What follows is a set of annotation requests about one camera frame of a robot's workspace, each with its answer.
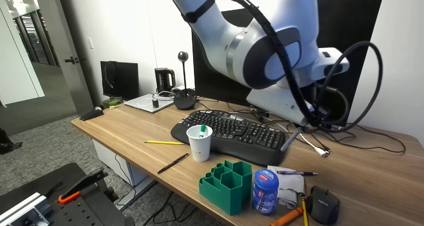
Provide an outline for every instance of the green marker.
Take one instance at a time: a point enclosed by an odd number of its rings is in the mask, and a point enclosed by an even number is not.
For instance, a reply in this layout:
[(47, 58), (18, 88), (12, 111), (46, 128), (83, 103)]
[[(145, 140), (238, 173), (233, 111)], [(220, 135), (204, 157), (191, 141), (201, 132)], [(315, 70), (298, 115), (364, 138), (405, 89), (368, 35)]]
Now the green marker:
[(203, 137), (205, 135), (205, 131), (206, 131), (206, 125), (202, 125), (200, 128), (200, 136), (199, 137)]

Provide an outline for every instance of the keyboard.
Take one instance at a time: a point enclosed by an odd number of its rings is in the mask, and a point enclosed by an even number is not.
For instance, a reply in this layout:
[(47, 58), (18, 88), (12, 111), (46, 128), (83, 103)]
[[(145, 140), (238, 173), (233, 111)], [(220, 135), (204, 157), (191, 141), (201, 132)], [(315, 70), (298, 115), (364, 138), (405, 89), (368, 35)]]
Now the keyboard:
[(171, 135), (189, 144), (187, 129), (205, 124), (213, 129), (211, 152), (230, 155), (261, 165), (280, 165), (286, 151), (280, 148), (286, 140), (282, 131), (237, 117), (220, 110), (192, 112), (171, 130)]

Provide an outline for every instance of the mentos bottle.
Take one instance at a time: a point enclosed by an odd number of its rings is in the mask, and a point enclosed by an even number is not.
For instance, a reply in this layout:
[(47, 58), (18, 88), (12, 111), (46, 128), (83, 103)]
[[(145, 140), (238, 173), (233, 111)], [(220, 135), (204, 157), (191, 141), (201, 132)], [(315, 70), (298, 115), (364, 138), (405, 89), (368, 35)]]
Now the mentos bottle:
[(255, 172), (252, 205), (259, 213), (271, 214), (275, 211), (278, 185), (278, 177), (271, 170), (258, 170)]

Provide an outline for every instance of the yellow pencil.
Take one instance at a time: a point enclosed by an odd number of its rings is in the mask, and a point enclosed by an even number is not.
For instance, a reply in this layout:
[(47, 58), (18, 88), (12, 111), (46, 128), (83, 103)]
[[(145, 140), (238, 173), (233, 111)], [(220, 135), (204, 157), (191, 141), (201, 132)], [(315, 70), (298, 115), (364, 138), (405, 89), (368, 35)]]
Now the yellow pencil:
[(171, 145), (184, 145), (182, 142), (172, 142), (172, 141), (144, 141), (145, 143), (159, 143), (159, 144), (171, 144)]
[(308, 226), (308, 217), (306, 216), (305, 197), (302, 197), (302, 208), (303, 208), (303, 223)]

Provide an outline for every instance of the green object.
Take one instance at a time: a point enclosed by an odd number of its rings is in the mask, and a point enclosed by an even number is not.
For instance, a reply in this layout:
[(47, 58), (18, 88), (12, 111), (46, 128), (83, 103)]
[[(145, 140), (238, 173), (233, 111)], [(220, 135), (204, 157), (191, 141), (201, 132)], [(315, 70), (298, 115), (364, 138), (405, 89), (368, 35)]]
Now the green object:
[(200, 136), (199, 137), (203, 137), (205, 135), (205, 131), (206, 131), (206, 125), (202, 125), (200, 127)]
[(102, 102), (104, 108), (120, 105), (121, 103), (123, 103), (123, 100), (121, 97), (111, 97)]
[(218, 163), (199, 181), (200, 194), (229, 215), (250, 200), (252, 166), (244, 161)]

